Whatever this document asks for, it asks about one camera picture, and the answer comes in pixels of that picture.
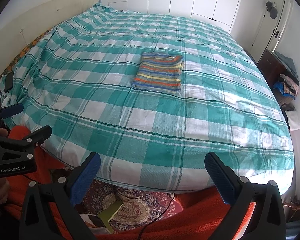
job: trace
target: bed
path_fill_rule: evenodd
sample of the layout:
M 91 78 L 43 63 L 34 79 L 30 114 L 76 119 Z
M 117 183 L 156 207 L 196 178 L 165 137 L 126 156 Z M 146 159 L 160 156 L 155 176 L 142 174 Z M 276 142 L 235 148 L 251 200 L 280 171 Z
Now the bed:
M 131 87 L 142 52 L 184 57 L 180 96 Z M 34 131 L 70 167 L 100 154 L 96 179 L 121 187 L 184 193 L 213 185 L 211 151 L 251 182 L 277 182 L 294 167 L 288 127 L 263 76 L 221 28 L 169 15 L 94 5 L 52 28 L 13 67 L 1 103 L 24 111 L 5 122 Z

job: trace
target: cable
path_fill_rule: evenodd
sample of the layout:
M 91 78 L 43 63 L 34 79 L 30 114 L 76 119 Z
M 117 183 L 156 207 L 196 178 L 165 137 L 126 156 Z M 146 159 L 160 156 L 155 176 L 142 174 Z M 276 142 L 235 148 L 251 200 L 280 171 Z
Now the cable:
M 25 174 L 21 174 L 22 176 L 24 176 L 24 177 L 26 177 L 27 179 L 29 179 L 29 180 L 31 180 L 31 181 L 33 181 L 33 179 L 31 179 L 31 178 L 29 178 L 27 175 L 25 175 Z
M 149 224 L 145 225 L 145 226 L 141 229 L 141 231 L 140 231 L 140 233 L 139 233 L 139 236 L 138 236 L 138 239 L 137 239 L 137 240 L 140 240 L 140 239 L 141 239 L 142 233 L 143 233 L 143 231 L 145 231 L 145 229 L 146 229 L 147 226 L 149 226 L 149 225 L 151 225 L 152 223 L 156 222 L 160 217 L 163 216 L 163 214 L 164 214 L 164 213 L 168 210 L 168 208 L 170 207 L 172 201 L 174 200 L 174 197 L 175 197 L 175 195 L 174 195 L 173 198 L 170 200 L 170 203 L 169 203 L 169 205 L 167 206 L 166 210 L 163 211 L 163 213 L 161 213 L 160 216 L 158 216 L 155 220 L 153 220 L 153 221 L 150 222 Z
M 126 197 L 126 198 L 129 198 L 129 199 L 139 199 L 139 198 L 143 198 L 143 197 L 146 197 L 146 196 L 150 196 L 151 194 L 153 194 L 154 192 L 150 193 L 150 194 L 147 194 L 147 195 L 143 195 L 141 197 L 128 197 L 126 196 L 125 194 L 122 194 L 120 191 L 117 191 L 120 195 Z

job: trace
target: pile of clothes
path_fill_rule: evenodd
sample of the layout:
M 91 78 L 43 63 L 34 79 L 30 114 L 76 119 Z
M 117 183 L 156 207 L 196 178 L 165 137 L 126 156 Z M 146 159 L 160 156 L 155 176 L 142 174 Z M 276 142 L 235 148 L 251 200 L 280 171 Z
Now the pile of clothes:
M 288 76 L 280 74 L 278 81 L 274 84 L 284 97 L 291 97 L 296 100 L 299 93 L 299 86 Z
M 299 81 L 296 67 L 291 58 L 285 57 L 279 52 L 275 51 L 274 55 L 286 67 L 287 71 L 280 74 L 278 81 L 274 84 L 274 88 L 279 90 L 282 96 L 290 97 L 296 100 L 299 93 Z

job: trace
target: folded towel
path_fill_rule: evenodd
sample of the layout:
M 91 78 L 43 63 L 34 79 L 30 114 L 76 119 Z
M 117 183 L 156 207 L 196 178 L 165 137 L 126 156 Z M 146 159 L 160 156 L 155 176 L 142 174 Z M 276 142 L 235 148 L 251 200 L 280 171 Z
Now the folded towel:
M 144 52 L 141 55 L 140 67 L 132 82 L 132 87 L 178 95 L 181 92 L 182 68 L 182 56 Z
M 294 65 L 293 59 L 282 55 L 281 53 L 275 51 L 274 55 L 279 59 L 281 63 L 285 66 L 285 68 L 291 72 L 291 74 L 298 78 L 298 73 L 296 70 L 296 66 Z

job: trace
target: screw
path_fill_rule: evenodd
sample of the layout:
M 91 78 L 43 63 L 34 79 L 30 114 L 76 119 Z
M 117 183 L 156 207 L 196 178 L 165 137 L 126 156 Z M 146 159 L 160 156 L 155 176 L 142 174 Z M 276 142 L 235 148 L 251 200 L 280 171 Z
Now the screw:
M 35 186 L 35 184 L 36 184 L 36 182 L 33 180 L 33 181 L 31 181 L 31 182 L 29 183 L 29 186 L 30 186 L 30 187 L 33 187 L 33 186 Z
M 59 179 L 58 179 L 58 182 L 59 183 L 64 183 L 66 181 L 66 177 L 60 177 Z
M 274 180 L 270 180 L 269 182 L 272 186 L 274 186 L 274 187 L 277 186 L 277 183 Z
M 247 177 L 241 176 L 241 177 L 240 177 L 240 181 L 243 182 L 243 183 L 247 183 L 249 180 L 248 180 Z

